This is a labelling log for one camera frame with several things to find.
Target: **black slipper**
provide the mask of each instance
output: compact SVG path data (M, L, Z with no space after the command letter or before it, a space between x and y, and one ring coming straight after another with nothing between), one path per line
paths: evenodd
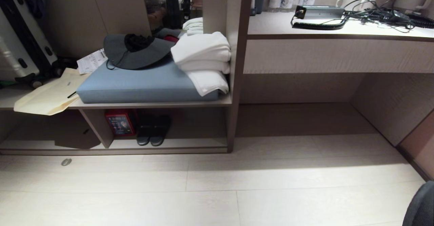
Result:
M153 147L158 147L163 144L171 123L172 120L169 116L159 116L155 119L154 134L151 137L151 145Z
M140 116L140 126L137 130L137 144L145 146L154 134L155 117L152 115Z

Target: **white suitcase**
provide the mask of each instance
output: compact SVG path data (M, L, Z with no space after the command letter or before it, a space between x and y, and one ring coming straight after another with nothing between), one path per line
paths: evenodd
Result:
M24 0L0 0L0 80L28 82L57 56Z

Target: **red box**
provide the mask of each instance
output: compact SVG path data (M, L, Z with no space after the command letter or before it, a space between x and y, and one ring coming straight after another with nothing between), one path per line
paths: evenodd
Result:
M136 116L130 109L107 110L105 118L115 136L132 136L136 134Z

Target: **floor drain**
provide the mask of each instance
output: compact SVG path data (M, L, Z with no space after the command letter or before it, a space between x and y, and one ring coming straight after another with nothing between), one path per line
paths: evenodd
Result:
M71 161L73 161L71 158L63 160L62 166L68 166L71 163Z

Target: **wooden floor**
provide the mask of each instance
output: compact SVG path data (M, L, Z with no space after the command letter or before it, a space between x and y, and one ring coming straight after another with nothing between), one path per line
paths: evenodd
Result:
M0 225L400 226L424 183L382 136L237 138L231 154L0 156Z

